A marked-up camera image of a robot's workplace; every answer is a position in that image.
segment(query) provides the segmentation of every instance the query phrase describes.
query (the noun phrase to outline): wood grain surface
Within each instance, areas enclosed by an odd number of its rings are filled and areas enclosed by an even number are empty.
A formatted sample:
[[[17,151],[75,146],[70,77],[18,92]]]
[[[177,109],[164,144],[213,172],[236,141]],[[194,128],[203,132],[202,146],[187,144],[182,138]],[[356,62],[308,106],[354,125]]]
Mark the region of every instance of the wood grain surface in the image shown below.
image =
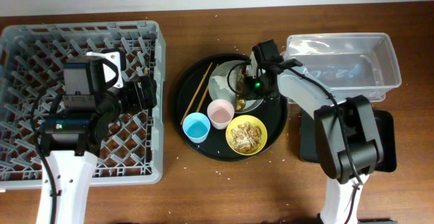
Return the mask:
[[[92,187],[85,223],[278,223],[315,217],[324,203],[326,176],[319,165],[298,159],[298,106],[290,107],[284,132],[267,152],[230,163],[199,155],[181,140],[170,97],[182,72],[206,56],[247,54],[267,39],[283,50],[293,34],[351,32],[389,34],[402,76],[401,87],[374,105],[394,116],[398,167],[370,177],[358,217],[434,222],[433,2],[10,17],[0,18],[0,28],[145,19],[160,24],[167,42],[163,178],[155,185]],[[0,193],[0,222],[34,223],[39,197],[39,190]]]

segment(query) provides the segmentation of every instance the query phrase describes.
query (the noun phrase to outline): white plastic crate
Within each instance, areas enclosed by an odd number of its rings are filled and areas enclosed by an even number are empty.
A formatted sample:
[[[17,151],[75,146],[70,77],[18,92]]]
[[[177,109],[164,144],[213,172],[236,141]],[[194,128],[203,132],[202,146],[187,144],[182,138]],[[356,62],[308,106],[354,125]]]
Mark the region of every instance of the white plastic crate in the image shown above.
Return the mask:
[[[0,60],[5,60],[0,78],[0,189],[41,187],[41,161],[29,124],[31,105],[43,84],[63,72],[67,58],[106,48],[125,52],[127,69],[121,72],[125,81],[145,74],[157,82],[157,106],[136,115],[120,115],[123,127],[102,141],[91,186],[159,181],[165,80],[165,41],[159,25],[154,21],[42,24],[9,26],[0,36]],[[36,127],[63,91],[62,81],[47,91],[35,111]],[[119,122],[109,129],[113,132],[118,126]]]

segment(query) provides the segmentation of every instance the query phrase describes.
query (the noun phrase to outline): yellow bowl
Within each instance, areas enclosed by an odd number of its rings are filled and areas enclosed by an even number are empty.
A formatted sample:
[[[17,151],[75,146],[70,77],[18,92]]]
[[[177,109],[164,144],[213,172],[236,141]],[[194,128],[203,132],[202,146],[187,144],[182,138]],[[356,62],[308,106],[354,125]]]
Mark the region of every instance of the yellow bowl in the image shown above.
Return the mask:
[[[251,153],[240,153],[238,151],[236,151],[233,146],[229,143],[229,139],[231,138],[231,131],[233,128],[235,128],[236,126],[238,126],[239,124],[244,124],[246,122],[250,122],[250,124],[252,126],[258,127],[260,129],[261,135],[260,135],[260,144],[259,146],[255,149],[255,151],[251,152]],[[238,116],[236,118],[234,118],[228,125],[228,127],[226,128],[226,142],[228,143],[228,145],[231,147],[231,149],[241,155],[254,155],[255,153],[258,153],[259,151],[261,151],[264,146],[265,143],[267,143],[267,129],[265,128],[265,125],[263,124],[262,121],[260,121],[258,118],[251,116],[251,115],[241,115]]]

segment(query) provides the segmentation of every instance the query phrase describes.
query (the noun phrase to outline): round black tray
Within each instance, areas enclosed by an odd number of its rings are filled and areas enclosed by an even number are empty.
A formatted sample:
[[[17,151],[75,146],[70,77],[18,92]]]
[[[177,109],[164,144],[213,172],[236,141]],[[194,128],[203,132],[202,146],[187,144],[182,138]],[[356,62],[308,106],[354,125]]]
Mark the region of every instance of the round black tray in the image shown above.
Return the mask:
[[[195,65],[190,67],[188,71],[178,81],[178,87],[175,89],[174,97],[171,99],[172,104],[172,118],[175,123],[175,127],[178,130],[179,135],[186,141],[186,143],[200,154],[210,157],[215,160],[234,162],[239,160],[246,160],[255,155],[245,156],[235,153],[226,142],[226,130],[217,130],[211,126],[210,133],[203,143],[193,143],[184,134],[182,126],[180,125],[181,119],[189,106],[189,103],[196,92],[197,86],[200,84],[203,75],[212,62],[210,71],[207,74],[205,81],[202,84],[201,89],[197,93],[193,106],[190,108],[189,113],[196,112],[196,108],[202,98],[203,93],[208,85],[210,75],[216,68],[217,64],[222,64],[232,60],[248,60],[247,56],[241,54],[219,54],[205,58]],[[206,109],[212,102],[212,99],[207,93],[205,100],[199,110],[200,113],[207,114]],[[235,117],[239,115],[253,115],[260,119],[265,128],[267,128],[268,139],[267,143],[262,149],[262,152],[266,151],[280,136],[288,118],[288,101],[285,97],[281,96],[277,100],[264,101],[258,108],[248,113],[235,114]]]

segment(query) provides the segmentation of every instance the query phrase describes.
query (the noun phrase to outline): blue cup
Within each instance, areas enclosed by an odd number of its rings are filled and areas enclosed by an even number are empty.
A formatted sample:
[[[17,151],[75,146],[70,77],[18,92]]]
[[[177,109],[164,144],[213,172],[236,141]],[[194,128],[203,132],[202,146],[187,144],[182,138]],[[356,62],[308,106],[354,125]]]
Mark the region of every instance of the blue cup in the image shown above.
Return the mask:
[[[187,115],[182,124],[184,133],[194,143],[202,143],[208,136],[210,128],[210,120],[202,113],[191,113]]]

